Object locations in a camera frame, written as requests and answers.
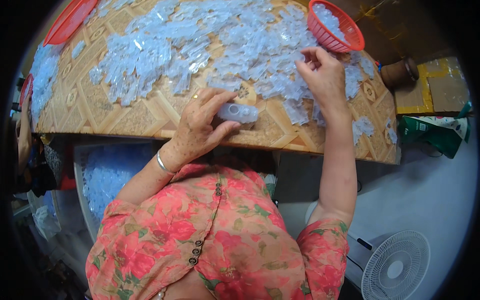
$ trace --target red plastic basket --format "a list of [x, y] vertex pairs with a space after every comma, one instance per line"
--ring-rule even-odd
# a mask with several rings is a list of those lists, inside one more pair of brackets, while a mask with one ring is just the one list
[[43, 46], [46, 44], [58, 45], [65, 42], [85, 20], [98, 0], [73, 0], [61, 12], [47, 33]]
[[[313, 12], [312, 7], [314, 4], [325, 5], [325, 7], [332, 12], [332, 15], [338, 18], [338, 21], [340, 22], [340, 30], [345, 34], [345, 40], [347, 40], [350, 45], [338, 39], [322, 24], [322, 22], [320, 22], [318, 17]], [[352, 18], [350, 18], [343, 10], [324, 0], [311, 0], [308, 4], [308, 8], [308, 29], [310, 29], [310, 31], [313, 33], [313, 36], [317, 38], [317, 41], [322, 46], [325, 46], [328, 50], [334, 52], [363, 50], [365, 47], [363, 35]]]
[[27, 78], [25, 78], [24, 85], [22, 85], [22, 91], [20, 93], [20, 106], [24, 103], [24, 100], [27, 97], [31, 96], [33, 93], [33, 75], [29, 74]]

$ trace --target green bag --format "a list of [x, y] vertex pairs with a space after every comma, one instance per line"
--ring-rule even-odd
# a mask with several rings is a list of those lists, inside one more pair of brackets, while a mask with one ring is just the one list
[[448, 158], [454, 158], [462, 140], [468, 143], [468, 118], [407, 117], [398, 124], [402, 143], [427, 142]]

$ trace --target woman's left hand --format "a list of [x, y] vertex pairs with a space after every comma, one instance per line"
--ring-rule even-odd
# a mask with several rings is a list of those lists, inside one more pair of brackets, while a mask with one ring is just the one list
[[160, 157], [171, 172], [179, 171], [192, 160], [208, 153], [220, 144], [225, 136], [240, 127], [240, 123], [225, 121], [215, 130], [211, 125], [220, 107], [238, 94], [220, 88], [197, 91], [183, 109], [173, 138], [160, 149]]

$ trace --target brown pot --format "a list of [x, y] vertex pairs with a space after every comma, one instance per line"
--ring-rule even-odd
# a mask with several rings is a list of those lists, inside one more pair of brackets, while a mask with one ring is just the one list
[[383, 66], [380, 75], [386, 87], [395, 89], [418, 80], [419, 69], [412, 58], [404, 58], [394, 64]]

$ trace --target necklace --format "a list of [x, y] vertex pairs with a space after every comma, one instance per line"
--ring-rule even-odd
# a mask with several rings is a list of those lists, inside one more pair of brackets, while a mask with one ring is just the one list
[[165, 291], [167, 290], [167, 287], [164, 287], [163, 289], [161, 289], [158, 294], [152, 298], [152, 300], [162, 300], [163, 297], [165, 296]]

